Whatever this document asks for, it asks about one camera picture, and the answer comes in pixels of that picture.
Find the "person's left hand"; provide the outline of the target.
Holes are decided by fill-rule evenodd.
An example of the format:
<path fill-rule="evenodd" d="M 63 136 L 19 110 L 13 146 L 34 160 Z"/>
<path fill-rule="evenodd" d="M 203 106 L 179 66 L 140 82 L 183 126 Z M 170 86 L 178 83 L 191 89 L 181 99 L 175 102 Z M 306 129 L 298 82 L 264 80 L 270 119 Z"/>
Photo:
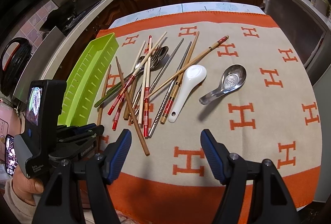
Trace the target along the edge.
<path fill-rule="evenodd" d="M 19 165 L 16 166 L 12 178 L 12 188 L 18 198 L 31 206 L 36 205 L 34 195 L 42 194 L 44 192 L 42 181 L 34 178 L 26 178 Z"/>

